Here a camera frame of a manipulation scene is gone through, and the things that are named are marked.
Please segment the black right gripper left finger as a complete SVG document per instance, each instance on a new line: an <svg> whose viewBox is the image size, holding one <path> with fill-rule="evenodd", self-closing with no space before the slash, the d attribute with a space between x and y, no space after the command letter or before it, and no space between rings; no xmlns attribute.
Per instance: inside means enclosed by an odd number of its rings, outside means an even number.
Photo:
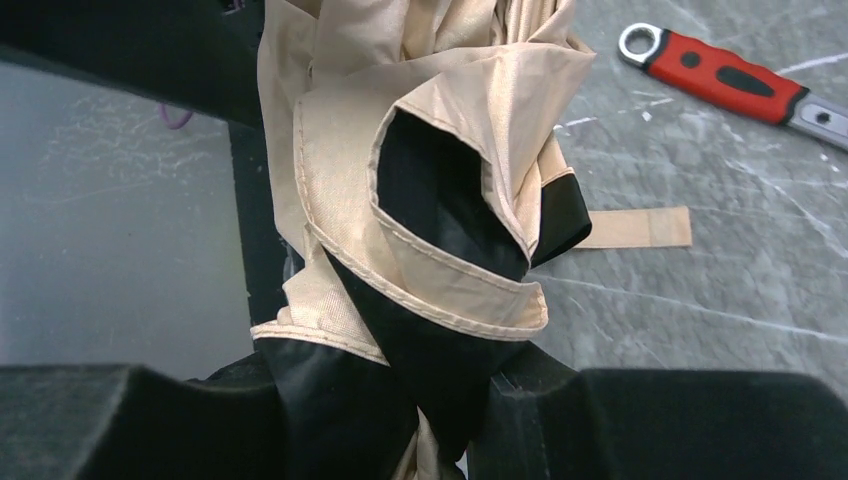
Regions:
<svg viewBox="0 0 848 480"><path fill-rule="evenodd" d="M5 479L281 479L283 414L252 354L204 380L141 365L5 366Z"/></svg>

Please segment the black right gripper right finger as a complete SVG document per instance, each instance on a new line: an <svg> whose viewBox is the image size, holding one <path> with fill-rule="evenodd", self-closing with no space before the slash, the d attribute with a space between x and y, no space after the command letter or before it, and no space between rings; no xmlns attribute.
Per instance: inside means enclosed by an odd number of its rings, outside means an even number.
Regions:
<svg viewBox="0 0 848 480"><path fill-rule="evenodd" d="M473 479L843 479L847 407L790 372L586 369L529 346L494 375Z"/></svg>

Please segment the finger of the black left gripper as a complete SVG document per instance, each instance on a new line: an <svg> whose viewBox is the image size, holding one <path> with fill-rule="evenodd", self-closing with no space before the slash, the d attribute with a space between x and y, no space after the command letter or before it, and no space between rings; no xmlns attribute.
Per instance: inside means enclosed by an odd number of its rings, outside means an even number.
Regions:
<svg viewBox="0 0 848 480"><path fill-rule="evenodd" d="M1 59L258 128L263 19L259 1L4 1Z"/></svg>

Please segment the beige umbrella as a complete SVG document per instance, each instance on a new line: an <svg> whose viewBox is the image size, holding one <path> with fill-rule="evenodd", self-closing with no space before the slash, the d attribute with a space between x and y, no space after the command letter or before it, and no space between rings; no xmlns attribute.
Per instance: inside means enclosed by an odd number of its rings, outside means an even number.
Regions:
<svg viewBox="0 0 848 480"><path fill-rule="evenodd" d="M275 223L303 267L252 337L288 479L448 479L489 379L548 323L527 273L683 247L683 207L591 212L554 133L593 52L570 1L268 1Z"/></svg>

